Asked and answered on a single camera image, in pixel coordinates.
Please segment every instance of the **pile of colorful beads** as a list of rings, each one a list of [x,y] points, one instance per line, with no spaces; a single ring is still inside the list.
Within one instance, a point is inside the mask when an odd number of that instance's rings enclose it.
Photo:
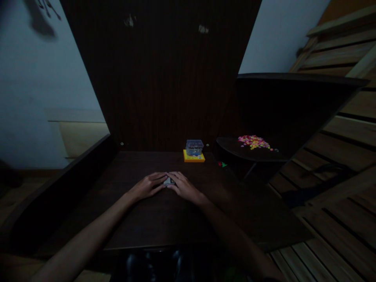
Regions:
[[[256,135],[244,135],[238,137],[239,142],[243,142],[244,144],[241,147],[244,146],[250,146],[251,150],[254,148],[268,148],[269,150],[273,151],[272,148],[270,148],[270,145],[268,142],[266,142],[261,137],[257,137]]]

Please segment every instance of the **dark wooden desk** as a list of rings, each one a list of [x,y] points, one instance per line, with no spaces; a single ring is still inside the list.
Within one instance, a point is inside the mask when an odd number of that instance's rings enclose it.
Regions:
[[[205,163],[184,163],[182,152],[119,152],[36,256],[56,253],[141,178],[155,171],[181,171],[264,251],[312,238],[268,187],[241,184],[230,169],[218,166],[211,153],[205,158]],[[197,207],[164,189],[129,211],[104,250],[199,242],[216,243],[218,238]]]

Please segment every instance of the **transparent plastic container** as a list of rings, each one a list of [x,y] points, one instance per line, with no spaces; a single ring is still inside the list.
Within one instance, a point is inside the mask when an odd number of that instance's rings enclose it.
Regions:
[[[201,140],[187,140],[187,155],[201,155],[204,143]]]

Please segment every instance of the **small white object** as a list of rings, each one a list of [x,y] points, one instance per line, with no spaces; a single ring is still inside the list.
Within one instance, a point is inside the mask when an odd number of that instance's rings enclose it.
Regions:
[[[126,27],[133,27],[133,19],[132,19],[132,16],[129,14],[129,17],[124,20],[124,24]]]
[[[209,33],[209,29],[203,25],[199,25],[199,33]]]
[[[164,182],[163,182],[163,185],[171,185],[171,184],[175,184],[175,182],[171,179],[171,178],[167,178]]]

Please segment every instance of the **person's left hand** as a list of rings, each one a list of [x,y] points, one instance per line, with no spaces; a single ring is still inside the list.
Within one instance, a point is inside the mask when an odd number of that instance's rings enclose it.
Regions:
[[[134,197],[136,201],[154,196],[166,186],[161,184],[167,179],[166,172],[154,172],[142,178],[131,190],[128,191],[129,195]]]

